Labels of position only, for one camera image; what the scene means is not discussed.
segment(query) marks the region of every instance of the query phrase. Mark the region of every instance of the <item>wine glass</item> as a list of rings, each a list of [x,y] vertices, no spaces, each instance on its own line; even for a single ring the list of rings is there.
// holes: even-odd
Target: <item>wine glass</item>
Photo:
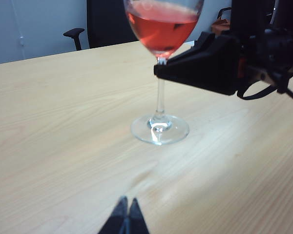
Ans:
[[[200,17],[204,0],[124,0],[129,24],[140,42],[166,65],[169,56],[188,38]],[[157,109],[153,115],[136,119],[131,132],[138,139],[155,145],[184,139],[188,124],[165,114],[164,80],[158,79]]]

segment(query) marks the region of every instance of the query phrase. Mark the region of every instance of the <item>pink liquid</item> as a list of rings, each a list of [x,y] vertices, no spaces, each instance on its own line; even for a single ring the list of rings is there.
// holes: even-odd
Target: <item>pink liquid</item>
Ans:
[[[127,9],[132,30],[156,57],[168,58],[187,39],[199,15],[173,3],[137,0]]]

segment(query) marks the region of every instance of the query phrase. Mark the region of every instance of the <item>black office chair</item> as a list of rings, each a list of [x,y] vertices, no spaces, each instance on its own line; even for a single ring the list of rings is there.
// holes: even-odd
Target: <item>black office chair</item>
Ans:
[[[76,50],[81,50],[79,34],[74,28],[63,35],[74,39]],[[128,23],[122,0],[87,0],[87,31],[90,48],[136,41]]]

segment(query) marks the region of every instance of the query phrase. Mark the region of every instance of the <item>glass stem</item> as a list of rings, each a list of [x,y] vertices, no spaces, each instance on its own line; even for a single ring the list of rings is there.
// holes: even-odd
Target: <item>glass stem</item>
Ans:
[[[165,81],[163,79],[158,79],[157,108],[155,112],[157,118],[162,118],[165,115],[164,85]]]
[[[166,62],[167,62],[166,58],[163,58],[163,57],[157,58],[158,65],[166,65]],[[158,79],[157,108],[155,112],[155,117],[157,119],[163,118],[165,115],[164,86],[165,86],[164,80]]]

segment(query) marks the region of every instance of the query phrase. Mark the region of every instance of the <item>wood grain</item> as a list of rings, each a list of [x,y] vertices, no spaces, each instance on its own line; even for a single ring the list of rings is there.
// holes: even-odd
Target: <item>wood grain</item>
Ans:
[[[149,145],[154,63],[133,42],[0,64],[0,234],[95,234],[121,195],[152,234],[293,234],[293,100],[166,82],[190,134]]]

